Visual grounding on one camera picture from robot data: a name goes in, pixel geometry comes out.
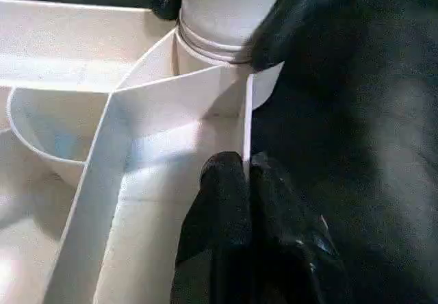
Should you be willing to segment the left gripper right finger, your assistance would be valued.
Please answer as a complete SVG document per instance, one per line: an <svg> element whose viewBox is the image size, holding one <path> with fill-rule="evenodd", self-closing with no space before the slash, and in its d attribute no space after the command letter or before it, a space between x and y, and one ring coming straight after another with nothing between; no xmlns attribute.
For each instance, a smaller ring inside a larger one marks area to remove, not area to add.
<svg viewBox="0 0 438 304"><path fill-rule="evenodd" d="M352 303L326 221L266 153L250 163L250 205L260 303Z"/></svg>

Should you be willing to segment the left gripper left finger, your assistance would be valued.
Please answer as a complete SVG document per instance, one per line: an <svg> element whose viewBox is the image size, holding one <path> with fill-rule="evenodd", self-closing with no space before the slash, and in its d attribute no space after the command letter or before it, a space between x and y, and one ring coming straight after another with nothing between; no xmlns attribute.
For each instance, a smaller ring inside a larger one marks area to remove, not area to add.
<svg viewBox="0 0 438 304"><path fill-rule="evenodd" d="M171 303L251 303L252 222L240 155L224 151L204 164L181 226Z"/></svg>

